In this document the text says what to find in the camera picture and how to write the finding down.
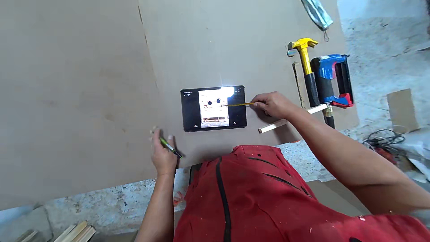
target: red shirt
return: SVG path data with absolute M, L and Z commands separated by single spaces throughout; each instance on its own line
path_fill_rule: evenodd
M 175 241 L 430 241 L 405 215 L 349 217 L 318 202 L 279 148 L 237 146 L 203 163 Z

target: marker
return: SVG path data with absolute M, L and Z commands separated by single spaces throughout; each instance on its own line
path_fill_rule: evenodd
M 247 102 L 242 104 L 231 104 L 231 105 L 221 105 L 221 107 L 234 107 L 234 106 L 243 106 L 243 105 L 252 105 L 254 102 Z
M 183 158 L 183 156 L 175 148 L 173 148 L 169 143 L 167 143 L 167 141 L 163 137 L 160 137 L 160 142 L 164 147 L 169 149 L 173 154 L 177 155 L 180 159 Z

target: right hand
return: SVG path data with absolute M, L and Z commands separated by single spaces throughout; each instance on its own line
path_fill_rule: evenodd
M 276 118 L 288 119 L 292 114 L 301 110 L 279 92 L 258 94 L 251 102 L 255 102 L 254 107 L 263 109 L 268 115 Z

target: hand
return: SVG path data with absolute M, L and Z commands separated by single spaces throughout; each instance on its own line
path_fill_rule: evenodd
M 173 137 L 169 135 L 167 142 L 174 147 Z M 164 148 L 160 142 L 160 129 L 156 129 L 152 135 L 152 163 L 157 169 L 157 176 L 175 174 L 178 162 L 177 155 Z
M 288 119 L 295 112 L 302 110 L 279 92 L 258 94 L 251 102 L 255 102 L 254 107 L 263 109 L 276 118 Z

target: paint splatter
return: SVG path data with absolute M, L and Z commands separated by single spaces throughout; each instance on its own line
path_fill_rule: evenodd
M 173 206 L 176 207 L 178 204 L 182 202 L 183 199 L 184 199 L 184 196 L 182 195 L 182 193 L 177 192 L 176 196 L 173 198 Z

